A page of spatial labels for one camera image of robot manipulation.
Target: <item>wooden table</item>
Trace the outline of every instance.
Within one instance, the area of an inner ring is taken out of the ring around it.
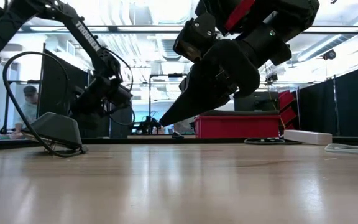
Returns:
[[[0,151],[3,223],[358,223],[358,156],[317,146]]]

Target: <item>person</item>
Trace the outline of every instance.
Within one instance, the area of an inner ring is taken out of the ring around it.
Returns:
[[[25,118],[29,123],[34,122],[37,119],[37,106],[38,106],[38,92],[36,87],[27,86],[23,89],[25,103],[21,106],[21,110],[24,113]],[[24,122],[20,115],[18,115],[15,123],[15,131],[12,134],[13,139],[21,138],[21,131],[25,128]]]

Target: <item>white power strip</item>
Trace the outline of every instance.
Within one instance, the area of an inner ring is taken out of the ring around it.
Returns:
[[[284,139],[318,146],[326,146],[333,143],[332,134],[314,133],[311,131],[285,130]]]

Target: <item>red strap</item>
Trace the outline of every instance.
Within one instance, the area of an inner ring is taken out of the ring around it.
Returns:
[[[229,19],[224,25],[228,31],[231,31],[233,27],[250,11],[251,6],[255,3],[255,0],[242,0],[242,2],[232,11]]]

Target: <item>white cable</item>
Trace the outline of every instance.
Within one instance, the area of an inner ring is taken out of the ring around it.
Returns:
[[[334,153],[348,153],[348,154],[356,154],[358,155],[358,146],[348,146],[344,144],[329,144],[325,148],[326,152],[334,152]]]

